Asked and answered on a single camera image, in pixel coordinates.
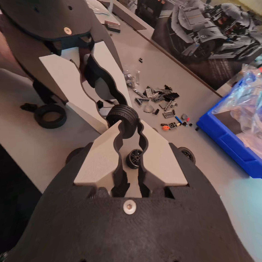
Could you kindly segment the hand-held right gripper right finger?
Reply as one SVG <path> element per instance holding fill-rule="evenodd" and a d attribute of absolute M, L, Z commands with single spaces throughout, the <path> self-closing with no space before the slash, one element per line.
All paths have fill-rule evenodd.
<path fill-rule="evenodd" d="M 153 191 L 166 187 L 188 185 L 169 142 L 144 120 L 139 120 L 139 136 L 141 196 L 149 197 Z"/>

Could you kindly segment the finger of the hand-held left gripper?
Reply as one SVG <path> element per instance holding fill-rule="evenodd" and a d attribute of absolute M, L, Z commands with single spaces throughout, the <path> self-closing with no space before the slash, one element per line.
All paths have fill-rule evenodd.
<path fill-rule="evenodd" d="M 107 120 L 99 113 L 97 103 L 84 90 L 78 67 L 73 61 L 56 54 L 39 57 L 68 102 L 66 106 L 76 112 L 97 132 L 108 130 Z"/>
<path fill-rule="evenodd" d="M 119 104 L 132 107 L 123 72 L 104 41 L 95 42 L 89 56 L 89 69 L 107 85 Z"/>

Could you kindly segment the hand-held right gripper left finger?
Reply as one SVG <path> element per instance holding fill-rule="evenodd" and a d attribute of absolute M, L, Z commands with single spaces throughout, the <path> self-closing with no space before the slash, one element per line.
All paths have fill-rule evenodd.
<path fill-rule="evenodd" d="M 120 149 L 123 146 L 123 121 L 119 120 L 92 144 L 76 178 L 77 186 L 111 190 L 119 186 L 123 177 Z"/>

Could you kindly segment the black spoked rim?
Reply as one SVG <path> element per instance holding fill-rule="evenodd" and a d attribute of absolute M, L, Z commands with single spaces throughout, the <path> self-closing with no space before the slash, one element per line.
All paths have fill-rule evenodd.
<path fill-rule="evenodd" d="M 179 147 L 178 150 L 183 153 L 193 164 L 196 163 L 195 155 L 186 147 Z"/>
<path fill-rule="evenodd" d="M 141 154 L 142 151 L 140 149 L 134 149 L 127 155 L 126 164 L 130 169 L 139 168 Z"/>

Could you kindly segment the pile of grey lego pieces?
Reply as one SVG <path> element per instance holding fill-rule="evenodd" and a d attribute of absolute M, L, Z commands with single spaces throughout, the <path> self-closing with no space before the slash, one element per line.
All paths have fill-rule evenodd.
<path fill-rule="evenodd" d="M 177 124 L 177 127 L 192 127 L 193 124 L 190 123 L 190 120 L 188 122 L 186 121 L 186 118 L 188 118 L 186 114 L 182 114 L 181 116 L 179 116 L 175 111 L 176 107 L 178 107 L 176 99 L 179 98 L 179 94 L 173 92 L 172 88 L 167 85 L 165 85 L 164 87 L 164 89 L 153 89 L 148 86 L 143 92 L 140 92 L 138 89 L 132 89 L 133 92 L 138 96 L 135 98 L 135 102 L 140 107 L 142 106 L 142 104 L 150 104 L 151 106 L 153 106 L 154 112 L 149 114 L 155 116 L 158 115 L 160 113 L 160 109 L 162 109 L 163 112 L 161 114 L 164 117 L 164 120 L 175 119 L 175 116 L 178 116 L 183 123 L 180 124 L 176 119 L 175 121 L 172 121 Z M 161 123 L 160 126 L 162 128 L 162 126 L 168 126 L 168 124 L 169 123 Z"/>

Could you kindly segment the lego set box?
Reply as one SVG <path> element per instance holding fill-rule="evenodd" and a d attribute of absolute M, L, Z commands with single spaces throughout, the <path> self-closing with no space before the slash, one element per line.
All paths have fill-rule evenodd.
<path fill-rule="evenodd" d="M 261 55 L 261 15 L 234 1 L 167 1 L 152 40 L 216 91 Z"/>

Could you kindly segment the clear bag of small parts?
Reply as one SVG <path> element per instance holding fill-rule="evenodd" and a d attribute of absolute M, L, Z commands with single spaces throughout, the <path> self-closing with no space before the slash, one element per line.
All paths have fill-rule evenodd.
<path fill-rule="evenodd" d="M 123 74 L 125 77 L 126 85 L 132 89 L 136 89 L 140 85 L 141 71 L 135 66 L 125 64 L 123 66 Z"/>

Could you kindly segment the black connector piece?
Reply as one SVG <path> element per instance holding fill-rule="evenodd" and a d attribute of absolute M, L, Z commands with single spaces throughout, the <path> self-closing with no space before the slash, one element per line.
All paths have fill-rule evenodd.
<path fill-rule="evenodd" d="M 38 106 L 36 104 L 25 103 L 20 108 L 24 111 L 34 113 L 38 109 Z"/>

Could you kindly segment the blue storage bin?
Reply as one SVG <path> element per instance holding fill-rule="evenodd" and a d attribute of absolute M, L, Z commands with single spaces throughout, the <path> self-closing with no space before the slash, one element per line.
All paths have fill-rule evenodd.
<path fill-rule="evenodd" d="M 203 130 L 221 149 L 224 150 L 252 178 L 262 178 L 262 159 L 246 147 L 213 113 L 230 94 L 230 91 L 217 104 L 203 114 L 196 125 Z"/>

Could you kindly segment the crumpled clear plastic bags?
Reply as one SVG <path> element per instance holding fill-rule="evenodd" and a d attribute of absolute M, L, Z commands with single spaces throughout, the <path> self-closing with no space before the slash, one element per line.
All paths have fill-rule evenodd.
<path fill-rule="evenodd" d="M 236 123 L 233 133 L 253 151 L 261 153 L 261 69 L 243 64 L 242 78 L 228 96 L 212 110 L 217 118 L 229 113 L 228 124 Z"/>

